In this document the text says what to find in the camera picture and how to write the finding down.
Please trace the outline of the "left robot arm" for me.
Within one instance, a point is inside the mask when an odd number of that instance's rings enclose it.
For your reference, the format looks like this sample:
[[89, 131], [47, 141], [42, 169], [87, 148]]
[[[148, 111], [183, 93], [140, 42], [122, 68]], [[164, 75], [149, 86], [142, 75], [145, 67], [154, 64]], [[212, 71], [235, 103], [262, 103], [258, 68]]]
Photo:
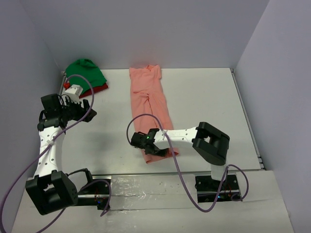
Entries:
[[78, 203], [75, 184], [61, 170], [63, 141], [69, 121], [90, 122], [97, 113], [88, 100], [80, 101], [78, 94], [68, 91], [43, 96], [41, 102], [44, 109], [37, 125], [41, 156], [25, 188], [38, 212], [47, 215]]

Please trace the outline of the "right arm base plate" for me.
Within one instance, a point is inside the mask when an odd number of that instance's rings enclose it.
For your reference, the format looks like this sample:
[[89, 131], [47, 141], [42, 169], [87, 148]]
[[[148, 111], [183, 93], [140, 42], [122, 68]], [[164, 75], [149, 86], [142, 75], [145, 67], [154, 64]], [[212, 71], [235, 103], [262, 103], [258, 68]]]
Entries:
[[[220, 181], [213, 180], [210, 175], [195, 176], [195, 189], [197, 191], [197, 201], [199, 203], [213, 202]], [[240, 188], [236, 175], [227, 175], [226, 180], [222, 184], [221, 191], [217, 196], [218, 202], [227, 202], [239, 200], [241, 198]]]

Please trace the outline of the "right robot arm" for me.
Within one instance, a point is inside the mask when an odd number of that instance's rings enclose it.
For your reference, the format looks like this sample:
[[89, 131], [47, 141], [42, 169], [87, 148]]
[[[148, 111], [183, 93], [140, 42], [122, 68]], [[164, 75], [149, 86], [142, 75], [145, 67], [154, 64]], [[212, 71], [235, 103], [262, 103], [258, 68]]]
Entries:
[[221, 190], [228, 184], [225, 175], [230, 137], [207, 122], [183, 130], [153, 128], [148, 133], [135, 132], [130, 145], [145, 153], [164, 157], [171, 148], [194, 149], [211, 165], [211, 184]]

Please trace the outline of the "pink t shirt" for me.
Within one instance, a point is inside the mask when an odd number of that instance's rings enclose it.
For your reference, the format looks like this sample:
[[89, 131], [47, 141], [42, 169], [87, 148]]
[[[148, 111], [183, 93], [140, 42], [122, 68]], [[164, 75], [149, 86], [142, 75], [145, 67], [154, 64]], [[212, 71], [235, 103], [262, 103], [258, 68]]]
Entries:
[[[148, 65], [144, 68], [129, 68], [130, 99], [132, 117], [152, 114], [157, 117], [165, 130], [173, 130], [167, 102], [161, 85], [161, 68]], [[141, 116], [134, 120], [136, 132], [148, 133], [152, 128], [159, 128], [158, 122], [151, 116]], [[172, 157], [171, 149], [164, 157], [145, 154], [141, 151], [147, 164]]]

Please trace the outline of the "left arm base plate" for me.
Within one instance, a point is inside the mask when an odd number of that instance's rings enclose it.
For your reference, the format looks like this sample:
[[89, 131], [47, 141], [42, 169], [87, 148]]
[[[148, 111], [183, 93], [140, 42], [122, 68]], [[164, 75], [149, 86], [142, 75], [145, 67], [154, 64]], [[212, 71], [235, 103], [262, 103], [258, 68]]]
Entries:
[[76, 206], [96, 206], [98, 210], [108, 211], [111, 196], [111, 180], [90, 176], [87, 183], [78, 192]]

